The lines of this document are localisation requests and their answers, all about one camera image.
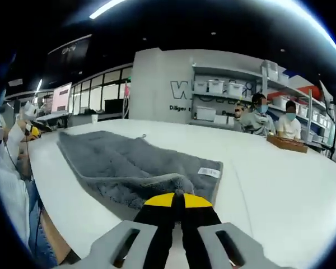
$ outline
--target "gray gripper base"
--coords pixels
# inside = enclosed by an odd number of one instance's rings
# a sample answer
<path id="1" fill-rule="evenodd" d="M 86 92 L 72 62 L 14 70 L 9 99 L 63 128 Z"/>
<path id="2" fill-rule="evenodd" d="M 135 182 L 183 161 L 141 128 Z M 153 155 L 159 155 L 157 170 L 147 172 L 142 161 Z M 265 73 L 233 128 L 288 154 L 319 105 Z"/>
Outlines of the gray gripper base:
<path id="1" fill-rule="evenodd" d="M 240 269 L 293 269 L 280 267 L 264 256 L 263 247 L 231 223 L 202 226 L 198 231 L 207 249 L 212 269 L 232 269 L 229 257 L 220 242 L 217 233 L 225 232 L 231 239 L 244 261 Z"/>
<path id="2" fill-rule="evenodd" d="M 98 238 L 91 246 L 90 254 L 73 265 L 61 265 L 60 269 L 116 269 L 113 265 L 119 251 L 124 248 L 132 232 L 139 232 L 134 240 L 122 269 L 143 268 L 148 247 L 157 227 L 133 221 L 122 221 L 108 233 Z"/>

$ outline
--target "jeans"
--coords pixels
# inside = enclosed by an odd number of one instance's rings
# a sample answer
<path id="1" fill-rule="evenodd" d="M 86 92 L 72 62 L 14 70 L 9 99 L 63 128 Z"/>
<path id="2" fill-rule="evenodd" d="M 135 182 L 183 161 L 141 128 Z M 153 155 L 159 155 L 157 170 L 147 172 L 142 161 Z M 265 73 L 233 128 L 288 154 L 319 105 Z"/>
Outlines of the jeans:
<path id="1" fill-rule="evenodd" d="M 43 268 L 53 268 L 58 266 L 56 255 L 48 242 L 45 231 L 39 223 L 41 210 L 39 208 L 39 192 L 34 182 L 26 181 L 26 189 L 30 201 L 30 237 L 29 247 L 34 256 L 34 260 Z"/>

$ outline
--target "monitor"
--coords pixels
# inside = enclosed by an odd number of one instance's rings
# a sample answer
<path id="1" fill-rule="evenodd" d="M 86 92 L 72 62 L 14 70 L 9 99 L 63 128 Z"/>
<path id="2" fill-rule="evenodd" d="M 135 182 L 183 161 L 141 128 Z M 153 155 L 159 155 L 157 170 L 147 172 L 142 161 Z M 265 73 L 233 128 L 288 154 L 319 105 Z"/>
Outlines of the monitor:
<path id="1" fill-rule="evenodd" d="M 57 111 L 68 111 L 68 99 L 71 90 L 71 84 L 72 83 L 63 85 L 54 90 L 51 113 Z"/>

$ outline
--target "gray shirt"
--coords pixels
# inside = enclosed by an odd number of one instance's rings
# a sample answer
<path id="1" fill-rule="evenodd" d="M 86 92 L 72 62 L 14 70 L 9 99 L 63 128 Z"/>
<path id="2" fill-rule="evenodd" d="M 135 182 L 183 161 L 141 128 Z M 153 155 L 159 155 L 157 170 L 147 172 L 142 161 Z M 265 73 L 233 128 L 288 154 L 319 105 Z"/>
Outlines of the gray shirt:
<path id="1" fill-rule="evenodd" d="M 257 110 L 245 113 L 240 118 L 243 132 L 252 133 L 258 136 L 268 136 L 269 132 L 275 134 L 273 119 L 266 114 L 261 114 Z"/>

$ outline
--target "white cup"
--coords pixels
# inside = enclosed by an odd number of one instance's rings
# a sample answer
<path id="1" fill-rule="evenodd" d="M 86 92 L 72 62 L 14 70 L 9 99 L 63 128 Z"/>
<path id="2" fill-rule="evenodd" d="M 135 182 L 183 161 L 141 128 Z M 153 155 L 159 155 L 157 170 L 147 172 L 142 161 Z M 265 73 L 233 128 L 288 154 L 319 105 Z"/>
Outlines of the white cup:
<path id="1" fill-rule="evenodd" d="M 92 124 L 95 124 L 99 121 L 99 116 L 97 114 L 93 114 L 92 116 Z"/>

